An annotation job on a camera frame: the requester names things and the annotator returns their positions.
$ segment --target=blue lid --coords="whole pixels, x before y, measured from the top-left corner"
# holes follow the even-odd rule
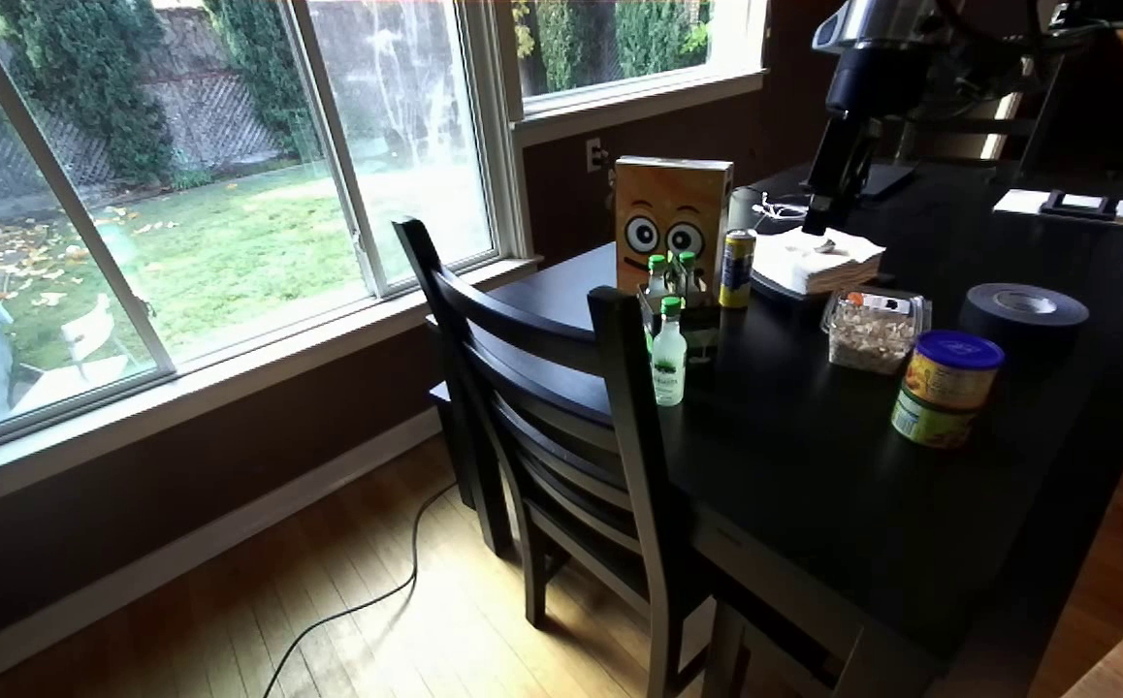
[[[915,345],[916,352],[942,364],[943,367],[955,367],[983,371],[995,369],[1006,360],[1006,353],[996,346],[965,331],[933,330],[920,334]]]

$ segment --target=baseboard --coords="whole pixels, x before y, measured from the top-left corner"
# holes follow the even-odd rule
[[[0,673],[441,431],[429,410],[0,631]]]

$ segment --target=dining table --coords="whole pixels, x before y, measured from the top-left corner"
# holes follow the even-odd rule
[[[796,227],[751,204],[797,202],[805,176],[736,190],[730,215],[760,236]],[[891,426],[902,371],[833,366],[818,303],[763,288],[722,311],[715,358],[688,367],[681,405],[658,408],[679,515],[731,599],[859,664],[855,676],[924,677],[926,695],[1028,694],[1123,472],[1123,227],[993,211],[1011,187],[1123,199],[1123,182],[920,164],[844,229],[885,248],[877,283],[928,297],[933,328],[959,328],[968,290],[990,282],[1088,309],[1068,343],[1007,350],[965,446],[903,438]],[[590,330],[587,292],[614,286],[614,258],[610,242],[491,295]],[[608,412],[597,377],[477,339]],[[481,507],[504,508],[495,489]],[[505,526],[487,540],[509,540],[503,512],[481,521]]]

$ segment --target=brown wall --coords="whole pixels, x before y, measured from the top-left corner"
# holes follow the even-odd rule
[[[423,327],[0,498],[0,628],[428,408]]]
[[[608,174],[588,174],[584,164],[588,138],[601,138],[614,159],[647,155],[731,160],[739,185],[811,160],[828,119],[824,94],[837,63],[833,56],[811,52],[811,36],[840,6],[837,0],[773,4],[773,34],[766,43],[770,72],[759,92],[527,147],[522,168],[531,236],[544,264],[614,239]]]
[[[760,92],[595,136],[613,156],[730,159],[740,184],[810,160],[836,63],[811,34],[838,4],[774,8]],[[581,162],[588,137],[524,154],[549,264],[612,239],[605,174]],[[0,628],[424,411],[436,366],[419,328],[0,498]]]

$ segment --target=stack of napkins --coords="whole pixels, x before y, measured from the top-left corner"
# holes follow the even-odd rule
[[[857,235],[809,235],[796,227],[759,236],[751,270],[795,293],[829,293],[876,277],[884,251]]]

